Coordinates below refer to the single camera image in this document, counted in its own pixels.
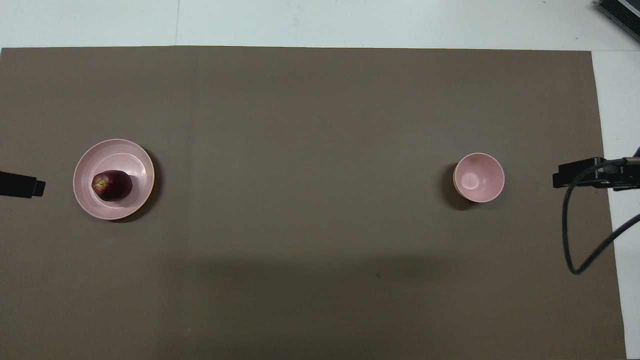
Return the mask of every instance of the brown mat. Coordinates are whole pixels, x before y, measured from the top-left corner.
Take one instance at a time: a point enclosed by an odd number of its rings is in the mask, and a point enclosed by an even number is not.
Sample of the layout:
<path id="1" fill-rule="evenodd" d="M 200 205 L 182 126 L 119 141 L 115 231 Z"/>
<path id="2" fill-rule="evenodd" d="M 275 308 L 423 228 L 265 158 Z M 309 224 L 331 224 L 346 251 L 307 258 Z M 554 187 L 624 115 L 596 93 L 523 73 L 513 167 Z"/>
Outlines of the brown mat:
<path id="1" fill-rule="evenodd" d="M 625 356 L 612 249 L 564 264 L 551 187 L 602 154 L 585 52 L 143 47 L 3 49 L 3 359 L 603 359 Z M 76 203 L 108 138 L 158 182 L 120 222 Z M 495 201 L 451 184 L 470 152 Z M 570 211 L 577 261 L 611 231 Z"/>

